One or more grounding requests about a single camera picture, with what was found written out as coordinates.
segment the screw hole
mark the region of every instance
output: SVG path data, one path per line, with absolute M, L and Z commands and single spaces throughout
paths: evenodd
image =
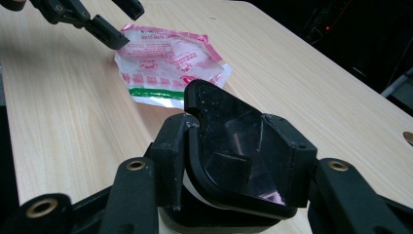
M 31 218 L 41 217 L 43 215 L 47 215 L 56 207 L 57 200 L 53 198 L 47 198 L 31 205 L 26 212 L 26 216 Z
M 328 166 L 335 171 L 339 172 L 345 172 L 346 170 L 349 169 L 349 167 L 343 163 L 337 162 L 337 161 L 330 161 L 328 162 Z
M 143 167 L 145 167 L 145 162 L 142 161 L 133 161 L 127 165 L 127 168 L 130 171 L 141 170 Z

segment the white plastic bag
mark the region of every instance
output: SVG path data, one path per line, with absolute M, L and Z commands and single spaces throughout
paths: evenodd
M 135 24 L 121 31 L 131 41 L 115 53 L 115 60 L 137 102 L 183 108 L 190 81 L 203 79 L 223 88 L 231 74 L 206 35 Z

